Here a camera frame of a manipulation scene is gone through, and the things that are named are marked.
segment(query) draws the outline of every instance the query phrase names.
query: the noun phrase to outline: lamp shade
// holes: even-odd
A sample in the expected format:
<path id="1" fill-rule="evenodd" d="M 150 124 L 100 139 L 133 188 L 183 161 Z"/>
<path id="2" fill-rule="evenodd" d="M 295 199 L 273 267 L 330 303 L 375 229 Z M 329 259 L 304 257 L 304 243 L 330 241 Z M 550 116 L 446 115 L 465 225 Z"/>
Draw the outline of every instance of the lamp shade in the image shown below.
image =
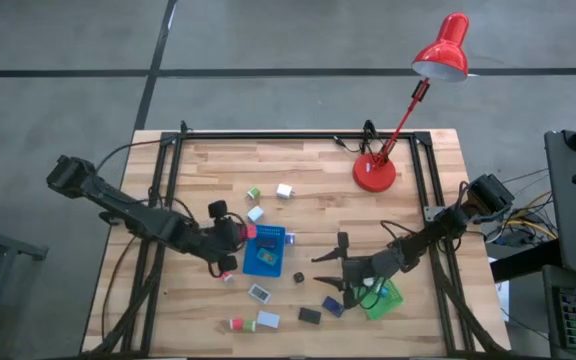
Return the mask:
<path id="1" fill-rule="evenodd" d="M 412 69 L 418 74 L 446 81 L 463 81 L 468 77 L 468 59 L 461 44 L 468 31 L 468 17 L 452 13 L 444 19 L 437 40 L 415 57 Z"/>

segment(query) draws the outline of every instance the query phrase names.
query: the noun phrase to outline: lamp base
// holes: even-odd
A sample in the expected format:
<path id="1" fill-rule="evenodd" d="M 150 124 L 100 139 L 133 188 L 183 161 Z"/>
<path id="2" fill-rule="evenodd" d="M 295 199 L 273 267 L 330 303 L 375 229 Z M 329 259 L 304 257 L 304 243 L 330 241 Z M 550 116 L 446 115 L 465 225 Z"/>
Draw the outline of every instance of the lamp base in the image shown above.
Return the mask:
<path id="1" fill-rule="evenodd" d="M 375 167 L 372 155 L 363 154 L 355 161 L 352 176 L 362 189 L 370 192 L 382 192 L 395 182 L 397 172 L 392 161 L 388 160 L 383 166 Z"/>

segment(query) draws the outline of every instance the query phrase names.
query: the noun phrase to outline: wooden table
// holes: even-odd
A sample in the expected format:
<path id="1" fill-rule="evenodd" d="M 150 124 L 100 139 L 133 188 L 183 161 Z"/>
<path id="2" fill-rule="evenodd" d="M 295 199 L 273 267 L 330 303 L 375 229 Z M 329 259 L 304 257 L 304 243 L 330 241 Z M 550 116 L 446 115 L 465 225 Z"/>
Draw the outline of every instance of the wooden table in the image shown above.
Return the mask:
<path id="1" fill-rule="evenodd" d="M 455 130 L 431 130 L 435 156 L 446 203 L 457 198 L 458 184 L 467 180 L 466 167 Z M 159 131 L 138 131 L 133 141 L 159 139 Z M 356 148 L 354 142 L 348 142 Z M 152 181 L 157 145 L 130 151 L 121 189 L 147 198 Z M 209 224 L 207 204 L 224 199 L 230 211 L 245 217 L 252 208 L 246 199 L 251 186 L 262 193 L 263 224 L 285 226 L 296 233 L 296 246 L 286 249 L 280 278 L 241 274 L 243 251 L 237 254 L 239 269 L 232 283 L 215 280 L 206 263 L 190 255 L 166 251 L 151 356 L 429 356 L 445 354 L 435 288 L 428 256 L 407 274 L 393 281 L 404 305 L 379 321 L 368 321 L 359 307 L 337 319 L 321 307 L 326 296 L 341 301 L 333 287 L 313 276 L 340 276 L 338 262 L 313 264 L 311 258 L 336 245 L 336 233 L 350 235 L 350 254 L 372 254 L 392 239 L 378 221 L 389 219 L 413 229 L 422 227 L 415 175 L 409 146 L 396 146 L 391 159 L 397 166 L 395 184 L 373 194 L 355 185 L 351 167 L 356 154 L 330 140 L 187 140 L 175 195 L 188 204 L 197 220 Z M 422 153 L 427 189 L 430 176 Z M 292 185 L 289 200 L 275 196 L 277 184 Z M 162 193 L 166 185 L 162 184 Z M 431 203 L 432 191 L 429 191 Z M 93 302 L 83 350 L 101 341 L 100 314 L 110 274 L 131 236 L 123 227 L 111 231 Z M 116 323 L 130 296 L 138 241 L 132 245 L 118 272 L 108 305 L 107 328 Z M 465 235 L 457 252 L 466 301 L 482 325 L 502 346 L 509 347 L 495 285 L 481 237 Z M 301 271 L 306 281 L 296 285 L 292 274 Z M 252 283 L 272 293 L 262 305 L 248 295 Z M 297 319 L 300 307 L 322 311 L 320 325 Z M 256 319 L 259 310 L 281 315 L 279 329 L 257 327 L 256 333 L 234 333 L 228 319 Z M 456 312 L 451 305 L 455 338 L 461 344 Z M 137 319 L 135 336 L 141 337 Z"/>

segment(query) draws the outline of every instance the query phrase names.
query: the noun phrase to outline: small block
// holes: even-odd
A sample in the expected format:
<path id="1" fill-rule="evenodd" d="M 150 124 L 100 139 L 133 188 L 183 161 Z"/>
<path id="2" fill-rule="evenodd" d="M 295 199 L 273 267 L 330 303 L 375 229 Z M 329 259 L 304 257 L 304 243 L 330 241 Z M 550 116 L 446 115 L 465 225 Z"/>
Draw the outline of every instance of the small block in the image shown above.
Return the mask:
<path id="1" fill-rule="evenodd" d="M 259 310 L 259 315 L 257 315 L 257 323 L 259 325 L 264 325 L 276 329 L 279 327 L 279 315 Z"/>
<path id="2" fill-rule="evenodd" d="M 270 266 L 275 266 L 275 263 L 277 263 L 277 255 L 263 248 L 259 249 L 259 252 L 257 253 L 257 259 Z"/>
<path id="3" fill-rule="evenodd" d="M 231 273 L 229 272 L 225 272 L 223 274 L 221 274 L 221 276 L 219 277 L 221 280 L 223 280 L 223 282 L 230 282 L 231 280 L 234 279 L 234 277 L 232 276 Z"/>
<path id="4" fill-rule="evenodd" d="M 295 245 L 295 233 L 286 233 L 286 238 L 284 243 L 286 246 L 293 246 Z"/>
<path id="5" fill-rule="evenodd" d="M 321 306 L 330 311 L 336 317 L 341 317 L 341 314 L 344 313 L 344 306 L 330 296 L 326 296 L 326 299 L 324 300 L 324 303 L 321 304 Z"/>
<path id="6" fill-rule="evenodd" d="M 311 324 L 319 325 L 321 322 L 321 313 L 319 311 L 310 310 L 306 308 L 299 309 L 299 320 L 309 322 Z"/>
<path id="7" fill-rule="evenodd" d="M 279 184 L 277 187 L 277 196 L 282 199 L 290 199 L 290 195 L 292 195 L 292 193 L 292 186 Z"/>
<path id="8" fill-rule="evenodd" d="M 257 226 L 246 225 L 246 237 L 248 240 L 252 240 L 257 237 Z"/>
<path id="9" fill-rule="evenodd" d="M 230 330 L 241 330 L 244 327 L 244 318 L 230 319 Z"/>
<path id="10" fill-rule="evenodd" d="M 253 298 L 257 299 L 258 301 L 267 304 L 270 301 L 270 292 L 266 289 L 262 288 L 257 284 L 252 284 L 250 290 L 248 290 L 248 295 L 252 296 Z"/>
<path id="11" fill-rule="evenodd" d="M 259 206 L 255 206 L 248 212 L 248 219 L 252 222 L 256 222 L 260 217 L 264 215 L 264 210 Z"/>
<path id="12" fill-rule="evenodd" d="M 242 330 L 245 332 L 255 332 L 256 327 L 257 324 L 255 320 L 244 320 L 244 326 L 242 327 Z"/>
<path id="13" fill-rule="evenodd" d="M 304 281 L 304 274 L 302 272 L 298 272 L 295 273 L 295 275 L 293 275 L 292 278 L 295 280 L 297 284 L 299 284 Z"/>
<path id="14" fill-rule="evenodd" d="M 248 197 L 250 197 L 252 200 L 257 199 L 260 194 L 261 194 L 261 190 L 257 189 L 254 186 L 251 187 L 250 190 L 248 190 Z"/>

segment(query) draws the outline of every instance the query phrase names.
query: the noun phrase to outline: white cube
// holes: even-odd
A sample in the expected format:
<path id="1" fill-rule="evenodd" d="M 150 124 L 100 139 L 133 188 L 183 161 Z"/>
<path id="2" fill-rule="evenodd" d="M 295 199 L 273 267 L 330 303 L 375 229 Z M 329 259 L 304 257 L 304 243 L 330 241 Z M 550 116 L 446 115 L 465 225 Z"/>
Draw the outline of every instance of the white cube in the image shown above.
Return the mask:
<path id="1" fill-rule="evenodd" d="M 256 222 L 260 217 L 264 215 L 264 210 L 259 206 L 255 206 L 252 210 L 248 211 L 248 219 L 252 222 Z"/>
<path id="2" fill-rule="evenodd" d="M 282 199 L 290 199 L 292 195 L 292 186 L 286 184 L 279 184 L 277 187 L 277 196 Z"/>
<path id="3" fill-rule="evenodd" d="M 257 324 L 276 329 L 279 327 L 279 315 L 259 310 L 259 315 L 257 315 Z"/>

